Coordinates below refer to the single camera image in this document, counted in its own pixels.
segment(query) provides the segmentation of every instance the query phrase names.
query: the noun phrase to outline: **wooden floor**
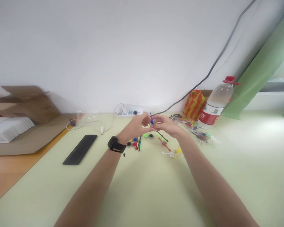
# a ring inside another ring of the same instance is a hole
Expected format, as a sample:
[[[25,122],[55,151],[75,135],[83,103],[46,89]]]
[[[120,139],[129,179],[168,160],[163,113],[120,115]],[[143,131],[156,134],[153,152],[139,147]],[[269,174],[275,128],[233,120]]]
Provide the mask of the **wooden floor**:
[[[0,198],[32,168],[66,133],[64,129],[35,154],[0,156]]]

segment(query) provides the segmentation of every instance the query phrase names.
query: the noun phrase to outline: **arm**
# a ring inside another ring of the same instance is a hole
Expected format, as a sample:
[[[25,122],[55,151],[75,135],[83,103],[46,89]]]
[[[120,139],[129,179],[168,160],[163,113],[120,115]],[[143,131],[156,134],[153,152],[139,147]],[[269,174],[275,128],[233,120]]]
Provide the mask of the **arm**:
[[[132,138],[154,131],[152,128],[142,128],[141,126],[147,126],[150,120],[147,113],[134,116],[131,122],[117,135],[118,142],[125,145]],[[121,153],[111,150],[105,152],[69,201],[55,227],[93,226],[97,211],[108,191],[120,157]]]
[[[192,176],[204,199],[205,205],[217,226],[258,227],[240,198],[200,152],[191,137],[166,116],[155,116],[151,125],[164,130],[180,144]]]

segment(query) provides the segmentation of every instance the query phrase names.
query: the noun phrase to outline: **hand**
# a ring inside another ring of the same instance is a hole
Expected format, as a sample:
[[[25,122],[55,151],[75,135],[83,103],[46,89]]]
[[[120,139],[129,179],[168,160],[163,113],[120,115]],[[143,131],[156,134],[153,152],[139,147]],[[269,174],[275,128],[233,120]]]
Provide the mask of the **hand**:
[[[155,115],[153,119],[154,119],[154,125],[151,125],[151,128],[154,128],[158,131],[164,130],[174,138],[177,138],[178,136],[181,136],[183,133],[185,133],[184,129],[180,128],[180,126],[175,124],[167,116]]]
[[[148,126],[151,122],[151,117],[148,113],[134,116],[127,126],[117,135],[118,142],[121,144],[127,144],[127,142],[133,138],[137,138],[144,133],[155,131],[153,128],[142,128]]]

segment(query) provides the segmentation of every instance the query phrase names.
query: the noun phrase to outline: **yellow plastic part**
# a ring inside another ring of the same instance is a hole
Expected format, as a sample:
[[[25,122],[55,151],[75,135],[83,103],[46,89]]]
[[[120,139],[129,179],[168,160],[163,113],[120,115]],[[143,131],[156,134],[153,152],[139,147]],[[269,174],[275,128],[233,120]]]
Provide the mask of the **yellow plastic part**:
[[[181,154],[181,153],[182,153],[182,151],[181,151],[180,148],[176,149],[176,154],[175,154],[174,158],[176,158],[178,156],[178,154]]]

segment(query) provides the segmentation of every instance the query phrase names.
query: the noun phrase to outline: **wrist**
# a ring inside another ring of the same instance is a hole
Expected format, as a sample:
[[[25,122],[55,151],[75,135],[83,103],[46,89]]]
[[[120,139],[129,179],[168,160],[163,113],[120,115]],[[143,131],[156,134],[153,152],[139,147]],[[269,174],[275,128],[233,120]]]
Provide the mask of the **wrist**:
[[[120,132],[118,135],[116,135],[116,137],[118,139],[118,143],[120,143],[122,145],[126,145],[127,142],[130,140],[122,132]]]
[[[184,131],[183,129],[179,130],[175,135],[175,138],[177,140],[182,139],[182,138],[187,138],[187,137],[190,138],[189,134],[186,131]]]

